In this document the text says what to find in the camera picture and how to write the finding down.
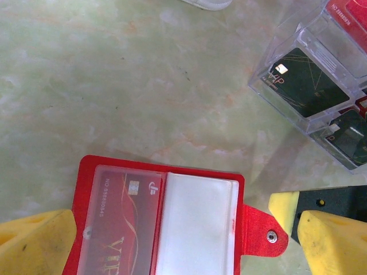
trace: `yellow object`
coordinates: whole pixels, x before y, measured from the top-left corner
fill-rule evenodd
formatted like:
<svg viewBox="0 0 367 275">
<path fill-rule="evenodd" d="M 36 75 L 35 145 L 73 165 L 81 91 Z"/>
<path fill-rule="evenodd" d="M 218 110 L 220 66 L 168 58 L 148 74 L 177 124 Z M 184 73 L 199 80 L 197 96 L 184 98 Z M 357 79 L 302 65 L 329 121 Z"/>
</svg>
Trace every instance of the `yellow object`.
<svg viewBox="0 0 367 275">
<path fill-rule="evenodd" d="M 290 236 L 297 210 L 299 191 L 271 194 L 269 210 L 283 230 Z"/>
<path fill-rule="evenodd" d="M 0 274 L 61 275 L 75 235 L 70 210 L 0 224 Z"/>
<path fill-rule="evenodd" d="M 298 238 L 313 275 L 367 274 L 367 223 L 304 211 Z"/>
</svg>

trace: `green marble surface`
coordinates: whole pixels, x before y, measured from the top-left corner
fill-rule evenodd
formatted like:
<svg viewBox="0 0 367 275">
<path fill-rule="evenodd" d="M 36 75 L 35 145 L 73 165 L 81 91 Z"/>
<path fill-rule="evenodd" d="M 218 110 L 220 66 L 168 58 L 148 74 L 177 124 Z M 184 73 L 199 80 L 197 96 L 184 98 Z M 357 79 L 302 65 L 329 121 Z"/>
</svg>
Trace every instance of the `green marble surface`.
<svg viewBox="0 0 367 275">
<path fill-rule="evenodd" d="M 242 173 L 245 201 L 366 184 L 247 82 L 290 0 L 0 1 L 0 221 L 70 208 L 86 154 Z M 310 274 L 290 241 L 242 274 Z"/>
</svg>

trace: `white shoe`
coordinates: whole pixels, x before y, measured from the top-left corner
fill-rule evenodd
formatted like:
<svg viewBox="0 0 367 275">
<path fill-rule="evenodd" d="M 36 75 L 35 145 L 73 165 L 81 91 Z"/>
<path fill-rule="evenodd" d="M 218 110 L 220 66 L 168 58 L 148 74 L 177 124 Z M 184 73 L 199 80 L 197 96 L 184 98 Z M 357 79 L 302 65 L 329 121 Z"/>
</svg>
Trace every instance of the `white shoe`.
<svg viewBox="0 0 367 275">
<path fill-rule="evenodd" d="M 228 7 L 232 0 L 183 0 L 205 10 L 222 10 Z"/>
</svg>

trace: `red strap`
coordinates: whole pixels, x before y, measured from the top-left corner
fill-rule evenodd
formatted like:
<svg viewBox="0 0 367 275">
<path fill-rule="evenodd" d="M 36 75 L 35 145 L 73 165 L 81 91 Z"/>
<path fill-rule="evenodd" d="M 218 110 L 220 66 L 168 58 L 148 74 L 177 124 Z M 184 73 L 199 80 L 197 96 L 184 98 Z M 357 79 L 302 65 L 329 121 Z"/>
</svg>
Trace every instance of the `red strap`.
<svg viewBox="0 0 367 275">
<path fill-rule="evenodd" d="M 243 206 L 243 255 L 277 257 L 288 246 L 288 235 L 275 218 L 251 206 Z M 276 242 L 268 240 L 267 234 L 273 231 Z"/>
</svg>

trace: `black vip card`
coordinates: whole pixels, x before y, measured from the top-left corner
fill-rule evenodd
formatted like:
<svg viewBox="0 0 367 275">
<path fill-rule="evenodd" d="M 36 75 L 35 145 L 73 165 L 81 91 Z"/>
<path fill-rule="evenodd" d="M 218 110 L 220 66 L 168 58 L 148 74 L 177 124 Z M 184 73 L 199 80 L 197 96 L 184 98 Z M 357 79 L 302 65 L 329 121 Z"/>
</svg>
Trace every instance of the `black vip card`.
<svg viewBox="0 0 367 275">
<path fill-rule="evenodd" d="M 355 110 L 349 110 L 330 123 L 336 128 L 326 140 L 346 155 L 355 165 L 367 163 L 367 123 Z"/>
<path fill-rule="evenodd" d="M 274 63 L 262 80 L 303 117 L 349 100 L 349 96 L 299 48 Z"/>
</svg>

